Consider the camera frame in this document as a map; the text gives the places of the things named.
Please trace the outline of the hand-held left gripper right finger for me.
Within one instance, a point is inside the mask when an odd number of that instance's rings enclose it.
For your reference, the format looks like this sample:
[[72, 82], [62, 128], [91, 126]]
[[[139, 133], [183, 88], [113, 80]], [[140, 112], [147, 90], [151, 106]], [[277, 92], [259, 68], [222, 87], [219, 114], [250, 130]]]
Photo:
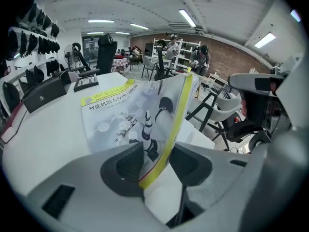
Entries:
[[248, 163], [248, 156], [177, 143], [169, 163], [182, 184], [180, 207], [168, 222], [181, 225], [224, 197]]

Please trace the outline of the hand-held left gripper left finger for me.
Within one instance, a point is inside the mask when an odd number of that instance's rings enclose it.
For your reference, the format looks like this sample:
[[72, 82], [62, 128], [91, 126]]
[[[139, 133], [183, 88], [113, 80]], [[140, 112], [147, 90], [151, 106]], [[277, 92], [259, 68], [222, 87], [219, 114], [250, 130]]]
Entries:
[[39, 222], [55, 232], [166, 232], [139, 186], [143, 144], [72, 160], [27, 196]]

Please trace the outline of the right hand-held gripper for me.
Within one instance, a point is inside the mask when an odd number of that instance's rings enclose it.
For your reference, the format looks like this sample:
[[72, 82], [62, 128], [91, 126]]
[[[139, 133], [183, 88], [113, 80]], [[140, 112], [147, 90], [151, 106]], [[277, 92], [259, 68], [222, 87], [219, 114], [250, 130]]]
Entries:
[[278, 151], [309, 150], [309, 56], [290, 70], [276, 74], [238, 73], [228, 84], [241, 91], [247, 118], [261, 127], [249, 142], [249, 150], [272, 144]]

